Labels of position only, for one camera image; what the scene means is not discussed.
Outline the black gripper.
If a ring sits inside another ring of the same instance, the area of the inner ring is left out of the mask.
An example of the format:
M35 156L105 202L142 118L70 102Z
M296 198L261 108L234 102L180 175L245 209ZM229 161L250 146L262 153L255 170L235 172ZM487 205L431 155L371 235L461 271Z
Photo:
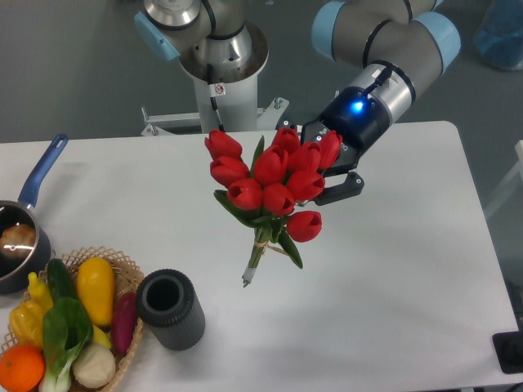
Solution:
M341 175L345 180L324 188L314 199L317 206L342 201L361 194L363 178L354 170L360 158L390 127L387 107L361 87L347 87L319 114L303 127L287 119L278 122L278 128L294 129L301 142L320 140L327 131L334 130L342 137L337 161L325 171L327 175Z

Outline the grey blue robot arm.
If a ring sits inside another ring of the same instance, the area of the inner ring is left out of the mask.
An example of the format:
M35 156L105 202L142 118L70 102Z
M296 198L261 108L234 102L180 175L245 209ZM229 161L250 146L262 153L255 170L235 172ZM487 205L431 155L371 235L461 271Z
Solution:
M323 56L360 74L301 131L317 141L342 137L327 176L344 175L315 202L335 203L361 193L355 170L372 145L441 76L460 51L456 27L434 1L328 2L314 18L311 41ZM159 58L179 60L194 81L203 131L260 127L257 77L269 47L244 16L241 1L146 1L134 25Z

